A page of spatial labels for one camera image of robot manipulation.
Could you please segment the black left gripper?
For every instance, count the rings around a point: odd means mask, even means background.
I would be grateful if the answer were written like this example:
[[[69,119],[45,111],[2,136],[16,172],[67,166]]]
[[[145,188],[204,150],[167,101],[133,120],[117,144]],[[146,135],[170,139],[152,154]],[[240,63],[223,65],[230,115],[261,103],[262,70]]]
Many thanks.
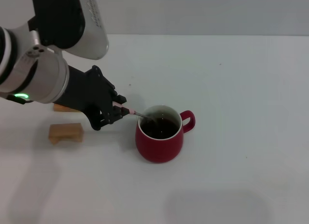
[[[113,102],[124,104],[127,99],[116,92],[98,66],[93,65],[86,72],[69,66],[68,84],[57,100],[58,105],[82,112],[91,127],[99,131],[130,114],[129,109],[113,106]]]

